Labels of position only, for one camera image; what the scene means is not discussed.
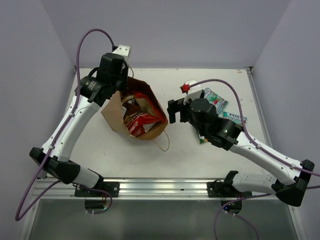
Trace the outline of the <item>brown white chips bag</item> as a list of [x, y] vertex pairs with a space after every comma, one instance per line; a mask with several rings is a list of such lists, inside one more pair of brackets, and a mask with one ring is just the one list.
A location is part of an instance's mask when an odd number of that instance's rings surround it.
[[121, 99], [122, 115], [125, 119], [126, 116], [131, 116], [141, 110], [140, 105], [136, 102], [134, 95], [127, 95]]

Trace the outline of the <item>aluminium front rail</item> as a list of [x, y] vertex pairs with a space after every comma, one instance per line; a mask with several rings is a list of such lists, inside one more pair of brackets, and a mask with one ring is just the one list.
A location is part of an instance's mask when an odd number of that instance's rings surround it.
[[[40, 193], [55, 181], [53, 177], [38, 180], [32, 197], [39, 196]], [[243, 193], [232, 193], [231, 191], [223, 190], [222, 180], [215, 178], [105, 178], [101, 185], [102, 189], [111, 194], [112, 198], [123, 200], [205, 200], [207, 198], [228, 200], [264, 194], [254, 191], [253, 188]], [[76, 197], [88, 200], [101, 200], [102, 193], [90, 192], [72, 183], [63, 184], [59, 182], [46, 191], [42, 197], [45, 199], [69, 199]]]

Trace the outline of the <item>teal red Fox's candy bag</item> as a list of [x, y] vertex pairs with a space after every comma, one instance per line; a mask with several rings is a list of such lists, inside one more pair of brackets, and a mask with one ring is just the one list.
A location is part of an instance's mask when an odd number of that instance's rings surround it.
[[229, 103], [226, 99], [219, 96], [208, 87], [204, 89], [204, 98], [207, 99], [210, 104], [215, 106], [218, 115], [225, 109], [225, 107]]

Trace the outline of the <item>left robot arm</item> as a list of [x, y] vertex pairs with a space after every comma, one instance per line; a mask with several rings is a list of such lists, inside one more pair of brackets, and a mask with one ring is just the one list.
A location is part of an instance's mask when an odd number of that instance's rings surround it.
[[88, 122], [113, 94], [127, 88], [129, 50], [118, 48], [101, 57], [100, 65], [78, 81], [70, 107], [52, 136], [33, 147], [30, 157], [64, 184], [86, 189], [92, 196], [107, 195], [104, 178], [71, 161], [73, 148]]

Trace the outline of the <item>yellow green Fox's candy bag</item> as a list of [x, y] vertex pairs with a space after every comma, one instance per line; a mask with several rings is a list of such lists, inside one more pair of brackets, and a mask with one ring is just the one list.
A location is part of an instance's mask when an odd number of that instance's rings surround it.
[[198, 135], [200, 144], [204, 144], [208, 142], [208, 140], [204, 136], [202, 136], [199, 132], [197, 133], [197, 135]]

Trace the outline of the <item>red orange snack bag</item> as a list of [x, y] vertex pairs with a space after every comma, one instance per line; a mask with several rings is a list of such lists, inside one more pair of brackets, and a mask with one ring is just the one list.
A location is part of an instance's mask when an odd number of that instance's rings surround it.
[[161, 115], [160, 111], [158, 110], [158, 108], [155, 107], [155, 105], [149, 99], [149, 97], [147, 95], [145, 95], [144, 93], [141, 93], [141, 92], [135, 92], [134, 98], [135, 98], [137, 104], [140, 106], [140, 108], [144, 112], [146, 112], [154, 117], [157, 117], [159, 119], [159, 121], [161, 121], [161, 122], [163, 121], [163, 116]]

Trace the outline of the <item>brown paper bag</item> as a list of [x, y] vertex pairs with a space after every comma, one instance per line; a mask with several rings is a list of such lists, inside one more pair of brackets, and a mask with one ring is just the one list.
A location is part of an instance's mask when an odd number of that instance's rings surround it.
[[152, 141], [160, 150], [170, 148], [168, 119], [149, 84], [129, 76], [128, 89], [117, 91], [101, 114], [110, 128], [121, 135]]

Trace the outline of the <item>mint green Fox's candy bag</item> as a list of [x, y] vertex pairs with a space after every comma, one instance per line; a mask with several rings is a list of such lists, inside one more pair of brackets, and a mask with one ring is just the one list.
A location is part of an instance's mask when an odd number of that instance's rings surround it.
[[234, 114], [231, 112], [227, 112], [227, 111], [223, 111], [223, 118], [227, 119], [227, 120], [231, 120], [232, 122], [234, 122], [238, 125], [243, 125], [240, 115], [237, 115], [237, 114]]

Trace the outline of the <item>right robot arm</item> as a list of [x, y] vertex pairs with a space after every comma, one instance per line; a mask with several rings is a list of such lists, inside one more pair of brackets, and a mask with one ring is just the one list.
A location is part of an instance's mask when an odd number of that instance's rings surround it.
[[191, 124], [213, 146], [238, 154], [267, 171], [266, 174], [230, 171], [222, 182], [207, 184], [208, 195], [248, 197], [252, 192], [275, 195], [283, 203], [299, 207], [307, 190], [315, 165], [310, 160], [298, 161], [268, 147], [252, 136], [246, 136], [241, 125], [219, 117], [216, 108], [206, 99], [189, 103], [184, 99], [168, 101], [171, 124]]

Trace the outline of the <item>red cassava chips bag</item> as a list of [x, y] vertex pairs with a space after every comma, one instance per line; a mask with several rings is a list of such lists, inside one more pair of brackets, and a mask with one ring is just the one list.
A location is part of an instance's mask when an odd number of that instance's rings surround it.
[[139, 137], [147, 133], [159, 119], [151, 114], [143, 111], [138, 111], [131, 116], [126, 116], [123, 120], [129, 133], [134, 137]]

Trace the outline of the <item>aluminium rail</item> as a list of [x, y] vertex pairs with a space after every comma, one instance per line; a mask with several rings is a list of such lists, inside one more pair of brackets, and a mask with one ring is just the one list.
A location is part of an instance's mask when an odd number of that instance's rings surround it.
[[264, 113], [263, 113], [263, 110], [262, 110], [262, 106], [261, 106], [261, 103], [260, 103], [258, 92], [257, 92], [256, 86], [255, 86], [255, 83], [254, 83], [252, 67], [245, 67], [244, 69], [246, 70], [246, 74], [248, 76], [249, 84], [250, 84], [250, 87], [251, 87], [251, 91], [252, 91], [252, 94], [253, 94], [254, 102], [255, 102], [256, 109], [257, 109], [258, 116], [259, 116], [259, 120], [260, 120], [260, 123], [261, 123], [261, 127], [262, 127], [262, 131], [263, 131], [263, 136], [264, 136], [265, 143], [270, 148], [273, 148], [272, 140], [270, 138], [270, 134], [269, 134], [267, 123], [266, 123], [266, 120], [265, 120], [265, 116], [264, 116]]
[[[55, 181], [53, 177], [38, 180], [32, 197], [39, 196], [40, 193]], [[207, 198], [228, 200], [264, 194], [254, 191], [253, 188], [243, 193], [232, 193], [231, 191], [223, 190], [222, 180], [215, 178], [105, 178], [101, 185], [102, 189], [111, 194], [112, 198], [123, 200], [205, 200]], [[59, 182], [46, 191], [42, 197], [45, 199], [69, 199], [76, 197], [88, 200], [101, 200], [102, 193], [90, 192], [72, 183], [63, 184]]]

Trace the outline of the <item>aluminium right side rail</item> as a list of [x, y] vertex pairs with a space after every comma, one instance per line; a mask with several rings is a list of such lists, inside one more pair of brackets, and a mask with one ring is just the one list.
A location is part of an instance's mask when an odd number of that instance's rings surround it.
[[270, 148], [273, 148], [272, 140], [270, 138], [270, 134], [269, 134], [267, 123], [266, 123], [266, 120], [265, 120], [265, 116], [264, 116], [264, 113], [263, 113], [263, 110], [262, 110], [262, 106], [261, 106], [261, 103], [260, 103], [258, 92], [257, 92], [256, 86], [255, 86], [255, 83], [254, 83], [252, 67], [245, 67], [244, 69], [246, 70], [246, 74], [248, 76], [249, 84], [250, 84], [250, 87], [251, 87], [251, 91], [252, 91], [252, 94], [253, 94], [254, 102], [255, 102], [256, 109], [257, 109], [258, 116], [259, 116], [259, 120], [260, 120], [260, 123], [261, 123], [261, 127], [262, 127], [262, 131], [263, 131], [263, 136], [264, 136], [265, 143]]

